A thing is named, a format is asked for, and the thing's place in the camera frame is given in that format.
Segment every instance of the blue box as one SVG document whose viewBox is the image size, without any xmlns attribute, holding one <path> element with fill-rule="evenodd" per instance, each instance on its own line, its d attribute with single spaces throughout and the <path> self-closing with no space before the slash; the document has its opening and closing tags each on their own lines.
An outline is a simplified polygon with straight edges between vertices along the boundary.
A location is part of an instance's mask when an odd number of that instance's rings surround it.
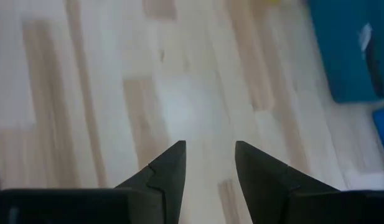
<svg viewBox="0 0 384 224">
<path fill-rule="evenodd" d="M 384 99 L 384 0 L 309 0 L 338 103 Z"/>
</svg>

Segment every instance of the wooden floor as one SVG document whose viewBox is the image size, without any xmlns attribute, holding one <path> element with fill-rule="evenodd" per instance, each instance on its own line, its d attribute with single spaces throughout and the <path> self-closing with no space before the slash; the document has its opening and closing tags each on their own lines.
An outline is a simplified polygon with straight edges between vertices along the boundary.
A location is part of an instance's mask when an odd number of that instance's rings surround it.
<svg viewBox="0 0 384 224">
<path fill-rule="evenodd" d="M 384 189 L 376 107 L 332 101 L 298 0 L 0 0 L 4 188 L 113 187 L 184 139 L 180 223 L 251 223 L 236 140 Z"/>
</svg>

